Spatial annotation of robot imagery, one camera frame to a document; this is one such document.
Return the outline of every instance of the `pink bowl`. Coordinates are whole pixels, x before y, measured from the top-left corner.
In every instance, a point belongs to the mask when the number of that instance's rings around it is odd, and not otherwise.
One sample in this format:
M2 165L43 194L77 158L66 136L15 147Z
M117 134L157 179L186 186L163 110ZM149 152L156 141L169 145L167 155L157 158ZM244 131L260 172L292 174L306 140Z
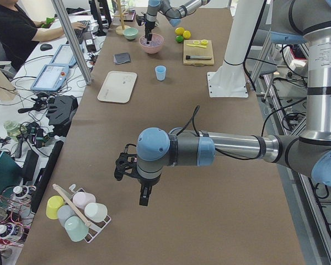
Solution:
M140 43L142 49L148 53L148 54L156 54L159 52L164 43L164 37L162 37L159 34L153 33L152 34L152 41L150 41L149 44L147 44L147 41L145 39L145 36L142 36L138 42Z

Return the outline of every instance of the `computer keyboard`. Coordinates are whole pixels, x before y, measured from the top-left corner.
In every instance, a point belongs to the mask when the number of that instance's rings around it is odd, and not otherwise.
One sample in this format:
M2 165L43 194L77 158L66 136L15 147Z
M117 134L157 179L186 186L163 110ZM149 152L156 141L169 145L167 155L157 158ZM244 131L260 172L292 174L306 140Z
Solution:
M84 29L75 29L75 34L78 39L78 43L81 44L83 42L83 33L87 30L90 20L83 20L79 22L86 26Z

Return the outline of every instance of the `white pole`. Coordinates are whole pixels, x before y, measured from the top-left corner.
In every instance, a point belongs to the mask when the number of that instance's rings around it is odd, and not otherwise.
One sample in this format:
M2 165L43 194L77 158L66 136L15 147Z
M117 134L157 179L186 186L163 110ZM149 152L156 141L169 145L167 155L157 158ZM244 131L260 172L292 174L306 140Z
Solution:
M242 62L250 44L263 0L240 0L229 35L223 65L208 72L210 97L248 97Z

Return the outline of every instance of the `person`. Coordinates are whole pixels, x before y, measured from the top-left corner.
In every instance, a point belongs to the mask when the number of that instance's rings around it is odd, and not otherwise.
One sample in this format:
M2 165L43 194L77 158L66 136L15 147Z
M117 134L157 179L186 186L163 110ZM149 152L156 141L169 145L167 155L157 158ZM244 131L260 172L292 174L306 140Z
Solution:
M17 5L18 0L0 0L0 41L11 65L18 71L40 41L57 39L62 28L42 30L44 22L32 21ZM71 23L73 29L83 29L80 22Z

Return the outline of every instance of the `desk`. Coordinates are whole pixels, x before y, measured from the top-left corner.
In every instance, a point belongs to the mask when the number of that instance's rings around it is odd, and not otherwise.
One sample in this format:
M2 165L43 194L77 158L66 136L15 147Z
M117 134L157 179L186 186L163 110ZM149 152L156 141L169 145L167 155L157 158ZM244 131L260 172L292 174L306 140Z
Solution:
M198 9L181 24L194 39L212 40L213 67L183 66L174 29L158 19L154 33L166 41L155 55L116 35L115 26L109 30L17 264L304 264L275 165L217 157L210 167L165 167L148 207L138 205L136 180L114 179L126 143L147 127L183 126L198 104L198 129L251 135L263 124L255 93L247 99L208 95L206 72L222 64L229 10ZM113 54L125 51L131 63L114 65ZM154 74L160 64L167 66L163 82ZM138 74L127 104L97 100L109 71ZM53 183L66 189L76 183L108 206L112 221L91 244L70 241L60 223L45 216L44 205L56 195Z

